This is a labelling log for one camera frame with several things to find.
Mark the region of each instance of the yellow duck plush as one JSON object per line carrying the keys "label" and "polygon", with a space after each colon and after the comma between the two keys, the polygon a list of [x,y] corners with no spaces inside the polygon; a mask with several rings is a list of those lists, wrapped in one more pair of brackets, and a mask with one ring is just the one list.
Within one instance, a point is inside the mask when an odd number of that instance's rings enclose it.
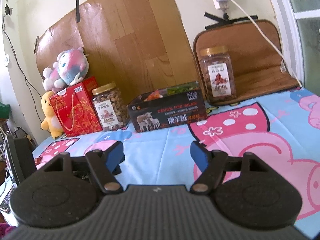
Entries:
{"label": "yellow duck plush", "polygon": [[42,111],[45,115],[45,119],[41,123],[41,129],[48,130],[51,133],[52,138],[57,139],[64,133],[64,131],[49,101],[49,97],[54,94],[55,93],[53,91],[48,91],[44,93],[41,98]]}

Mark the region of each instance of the black box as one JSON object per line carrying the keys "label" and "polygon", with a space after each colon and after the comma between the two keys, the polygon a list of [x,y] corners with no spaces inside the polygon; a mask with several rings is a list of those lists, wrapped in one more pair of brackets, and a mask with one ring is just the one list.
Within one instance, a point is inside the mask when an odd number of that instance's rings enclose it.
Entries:
{"label": "black box", "polygon": [[152,92],[136,97],[128,106],[136,132],[156,130],[207,118],[199,82],[160,89],[163,98],[145,100]]}

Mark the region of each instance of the pink and blue plush toy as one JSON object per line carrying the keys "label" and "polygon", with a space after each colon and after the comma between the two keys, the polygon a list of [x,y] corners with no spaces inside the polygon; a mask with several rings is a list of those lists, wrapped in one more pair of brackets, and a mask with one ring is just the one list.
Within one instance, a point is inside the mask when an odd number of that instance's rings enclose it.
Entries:
{"label": "pink and blue plush toy", "polygon": [[58,55],[57,62],[53,63],[53,69],[44,69],[43,87],[46,91],[52,90],[57,93],[67,86],[81,82],[88,69],[89,63],[82,47],[63,51]]}

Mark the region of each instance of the gift bag handle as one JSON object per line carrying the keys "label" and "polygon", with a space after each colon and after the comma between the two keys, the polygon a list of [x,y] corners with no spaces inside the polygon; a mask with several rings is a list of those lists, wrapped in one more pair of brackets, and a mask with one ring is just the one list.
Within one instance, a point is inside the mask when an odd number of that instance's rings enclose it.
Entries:
{"label": "gift bag handle", "polygon": [[65,124],[63,123],[63,121],[61,120],[60,118],[60,114],[59,114],[59,110],[58,110],[58,100],[56,100],[56,109],[57,109],[57,115],[58,115],[58,118],[59,118],[59,121],[60,123],[62,124],[62,126],[67,129],[69,132],[72,131],[73,129],[73,126],[75,125],[75,112],[74,112],[74,96],[75,96],[76,93],[73,93],[72,94],[72,99],[71,99],[71,107],[72,107],[72,126],[71,128],[69,129],[68,127],[65,126]]}

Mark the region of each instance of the brown cushion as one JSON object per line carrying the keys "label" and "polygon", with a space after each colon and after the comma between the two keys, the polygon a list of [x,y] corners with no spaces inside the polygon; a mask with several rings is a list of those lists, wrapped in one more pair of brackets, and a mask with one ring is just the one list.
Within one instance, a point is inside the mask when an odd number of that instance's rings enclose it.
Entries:
{"label": "brown cushion", "polygon": [[[263,33],[279,48],[280,38],[276,27],[269,21],[256,21]],[[194,41],[193,51],[200,74],[200,50],[215,46],[228,47],[236,84],[237,98],[215,105],[236,103],[249,98],[273,93],[298,85],[288,71],[281,73],[281,57],[261,36],[251,22],[213,28],[201,32]]]}

